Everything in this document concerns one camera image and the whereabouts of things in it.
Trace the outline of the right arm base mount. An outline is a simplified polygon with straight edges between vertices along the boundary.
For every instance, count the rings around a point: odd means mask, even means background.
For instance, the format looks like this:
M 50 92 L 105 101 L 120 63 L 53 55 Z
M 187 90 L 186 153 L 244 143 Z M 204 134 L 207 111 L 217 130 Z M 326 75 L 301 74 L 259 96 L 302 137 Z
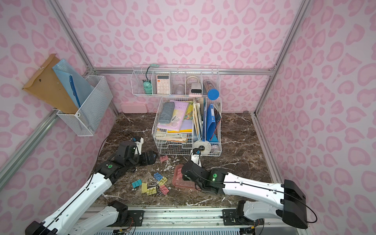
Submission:
M 238 215 L 236 209 L 223 209 L 222 217 L 225 226 L 247 225 L 247 226 L 262 226 L 264 219 L 250 220 L 245 216 Z

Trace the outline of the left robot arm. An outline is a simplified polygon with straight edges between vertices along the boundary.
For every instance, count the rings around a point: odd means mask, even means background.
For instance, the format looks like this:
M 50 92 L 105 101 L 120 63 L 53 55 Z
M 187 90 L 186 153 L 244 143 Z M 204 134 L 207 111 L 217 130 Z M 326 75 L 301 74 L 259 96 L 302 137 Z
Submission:
M 33 221 L 25 229 L 27 235 L 93 235 L 108 226 L 135 226 L 128 206 L 112 201 L 97 214 L 80 222 L 92 204 L 127 172 L 138 166 L 152 165 L 158 154 L 142 152 L 144 139 L 132 138 L 119 144 L 117 151 L 97 166 L 88 181 L 60 208 L 43 221 Z

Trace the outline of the pink binder clip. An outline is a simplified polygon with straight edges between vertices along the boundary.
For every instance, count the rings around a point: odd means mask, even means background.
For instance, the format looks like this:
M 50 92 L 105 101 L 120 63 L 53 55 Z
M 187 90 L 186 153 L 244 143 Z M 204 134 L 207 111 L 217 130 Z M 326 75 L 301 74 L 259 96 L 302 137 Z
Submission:
M 169 189 L 165 185 L 161 185 L 159 188 L 163 195 L 167 195 L 169 193 Z
M 163 162 L 169 160 L 169 157 L 168 157 L 167 155 L 165 155 L 165 156 L 161 156 L 161 157 L 159 158 L 159 160 L 160 160 L 161 163 L 163 163 Z

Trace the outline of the pink binder clip bottom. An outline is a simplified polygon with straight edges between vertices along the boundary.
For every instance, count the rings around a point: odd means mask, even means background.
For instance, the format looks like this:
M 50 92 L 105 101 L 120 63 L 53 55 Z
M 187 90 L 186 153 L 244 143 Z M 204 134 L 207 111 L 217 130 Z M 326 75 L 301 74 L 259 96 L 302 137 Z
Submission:
M 165 185 L 161 185 L 159 188 L 163 195 L 167 195 L 169 193 L 169 189 Z

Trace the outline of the blue binder clip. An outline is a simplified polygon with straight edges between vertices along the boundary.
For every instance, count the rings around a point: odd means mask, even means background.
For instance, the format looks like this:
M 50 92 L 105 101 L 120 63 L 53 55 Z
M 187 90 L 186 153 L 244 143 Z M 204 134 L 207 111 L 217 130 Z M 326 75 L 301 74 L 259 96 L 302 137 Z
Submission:
M 158 173 L 158 172 L 154 173 L 153 177 L 154 177 L 157 181 L 161 181 L 161 180 L 163 179 L 163 176 L 162 176 L 160 173 Z

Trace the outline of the pink storage box tray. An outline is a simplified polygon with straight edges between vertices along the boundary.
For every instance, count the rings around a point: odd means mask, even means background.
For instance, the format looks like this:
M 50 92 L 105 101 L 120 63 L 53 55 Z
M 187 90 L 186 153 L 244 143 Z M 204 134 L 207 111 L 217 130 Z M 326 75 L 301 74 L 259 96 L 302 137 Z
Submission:
M 195 189 L 195 183 L 192 181 L 185 181 L 183 180 L 183 174 L 182 174 L 182 164 L 178 164 L 175 167 L 174 170 L 174 175 L 172 179 L 172 184 L 176 188 L 180 189 L 189 189 L 189 190 L 194 190 Z

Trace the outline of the yellow green binder clip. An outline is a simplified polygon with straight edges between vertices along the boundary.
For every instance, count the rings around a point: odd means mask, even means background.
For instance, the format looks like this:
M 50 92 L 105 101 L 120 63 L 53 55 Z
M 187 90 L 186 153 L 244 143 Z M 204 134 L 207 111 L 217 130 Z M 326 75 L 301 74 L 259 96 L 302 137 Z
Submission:
M 162 178 L 159 180 L 158 185 L 159 185 L 159 186 L 163 186 L 163 185 L 166 184 L 166 182 L 167 182 L 167 178 L 166 178 L 166 177 L 162 177 Z

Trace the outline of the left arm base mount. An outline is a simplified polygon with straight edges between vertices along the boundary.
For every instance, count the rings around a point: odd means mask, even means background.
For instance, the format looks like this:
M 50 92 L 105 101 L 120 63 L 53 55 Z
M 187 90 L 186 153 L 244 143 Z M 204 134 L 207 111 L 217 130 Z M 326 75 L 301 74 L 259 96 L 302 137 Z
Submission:
M 110 223 L 108 227 L 141 227 L 144 220 L 144 210 L 129 210 L 128 206 L 119 202 L 112 201 L 107 207 L 115 209 L 115 221 Z

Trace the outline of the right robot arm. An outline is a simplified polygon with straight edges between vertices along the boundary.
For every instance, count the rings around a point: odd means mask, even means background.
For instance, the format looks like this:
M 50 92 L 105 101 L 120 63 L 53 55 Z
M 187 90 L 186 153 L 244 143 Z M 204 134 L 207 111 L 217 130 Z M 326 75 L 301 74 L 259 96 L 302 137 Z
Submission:
M 194 182 L 203 193 L 243 197 L 238 203 L 237 216 L 243 220 L 280 219 L 285 224 L 307 229 L 306 195 L 291 180 L 280 183 L 254 181 L 229 173 L 223 168 L 210 171 L 201 165 L 201 151 L 192 150 L 191 160 L 182 166 L 182 178 Z

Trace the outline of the pink binder clip top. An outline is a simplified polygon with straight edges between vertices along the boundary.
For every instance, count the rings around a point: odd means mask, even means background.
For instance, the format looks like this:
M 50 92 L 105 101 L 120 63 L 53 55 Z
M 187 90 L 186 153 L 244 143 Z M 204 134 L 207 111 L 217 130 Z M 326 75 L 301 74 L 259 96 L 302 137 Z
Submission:
M 163 163 L 163 162 L 169 160 L 169 157 L 168 157 L 167 155 L 165 155 L 165 156 L 161 156 L 161 157 L 159 158 L 159 160 L 160 160 L 161 163 Z

